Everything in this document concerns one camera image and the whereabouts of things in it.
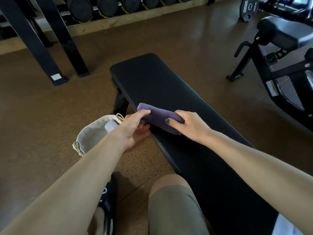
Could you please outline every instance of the white bag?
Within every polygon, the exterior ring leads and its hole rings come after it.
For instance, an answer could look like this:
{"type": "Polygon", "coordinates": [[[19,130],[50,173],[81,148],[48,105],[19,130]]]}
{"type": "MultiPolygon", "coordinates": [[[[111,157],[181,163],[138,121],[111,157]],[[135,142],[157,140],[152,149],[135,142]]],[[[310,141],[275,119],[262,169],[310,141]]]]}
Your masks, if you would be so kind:
{"type": "Polygon", "coordinates": [[[120,124],[124,120],[124,117],[121,114],[105,115],[92,122],[90,125],[87,125],[78,134],[76,142],[73,143],[73,148],[81,156],[84,156],[108,134],[104,126],[112,119],[120,124]]]}

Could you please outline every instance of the khaki shorts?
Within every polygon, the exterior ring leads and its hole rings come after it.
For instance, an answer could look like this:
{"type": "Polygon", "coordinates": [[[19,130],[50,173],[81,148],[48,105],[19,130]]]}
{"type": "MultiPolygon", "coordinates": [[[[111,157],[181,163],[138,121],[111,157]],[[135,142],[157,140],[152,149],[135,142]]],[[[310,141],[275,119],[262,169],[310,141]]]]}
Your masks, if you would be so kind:
{"type": "Polygon", "coordinates": [[[209,235],[194,194],[184,186],[166,186],[149,199],[150,235],[209,235]]]}

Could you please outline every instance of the brown floor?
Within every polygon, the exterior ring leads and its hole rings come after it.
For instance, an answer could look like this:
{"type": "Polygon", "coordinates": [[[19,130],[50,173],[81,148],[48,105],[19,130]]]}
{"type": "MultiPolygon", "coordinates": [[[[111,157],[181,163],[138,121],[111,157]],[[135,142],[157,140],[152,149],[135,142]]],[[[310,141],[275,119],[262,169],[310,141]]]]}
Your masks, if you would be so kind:
{"type": "MultiPolygon", "coordinates": [[[[238,22],[240,0],[164,15],[75,38],[93,75],[77,79],[59,44],[50,52],[68,84],[52,86],[28,50],[0,56],[0,230],[79,160],[72,143],[89,123],[112,111],[112,64],[156,53],[256,148],[313,175],[313,134],[276,107],[256,69],[225,79],[241,41],[253,40],[258,13],[238,22]]],[[[293,56],[303,57],[302,52],[293,56]]],[[[116,234],[147,234],[153,182],[172,169],[151,138],[125,153],[116,234]]]]}

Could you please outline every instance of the white label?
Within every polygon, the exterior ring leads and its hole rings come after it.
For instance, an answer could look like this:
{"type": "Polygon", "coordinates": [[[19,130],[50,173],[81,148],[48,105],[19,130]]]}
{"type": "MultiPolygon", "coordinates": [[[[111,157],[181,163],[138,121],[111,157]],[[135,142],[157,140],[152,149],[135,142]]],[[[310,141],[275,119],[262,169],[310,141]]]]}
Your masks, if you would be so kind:
{"type": "Polygon", "coordinates": [[[55,80],[61,79],[62,77],[59,73],[57,73],[57,74],[52,75],[51,78],[53,79],[53,81],[55,81],[55,80]]]}
{"type": "Polygon", "coordinates": [[[245,1],[243,13],[246,13],[246,12],[247,12],[247,6],[248,6],[248,1],[245,1]]]}

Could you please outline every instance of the forearm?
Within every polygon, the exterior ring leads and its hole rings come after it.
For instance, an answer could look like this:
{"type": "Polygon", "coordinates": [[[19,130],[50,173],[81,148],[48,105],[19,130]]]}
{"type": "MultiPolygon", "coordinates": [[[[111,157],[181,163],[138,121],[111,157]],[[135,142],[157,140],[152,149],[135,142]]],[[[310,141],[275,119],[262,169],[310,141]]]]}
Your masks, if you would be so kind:
{"type": "Polygon", "coordinates": [[[304,234],[313,234],[313,177],[216,131],[205,145],[304,234]]]}
{"type": "Polygon", "coordinates": [[[108,134],[41,194],[4,234],[84,234],[124,148],[108,134]]]}

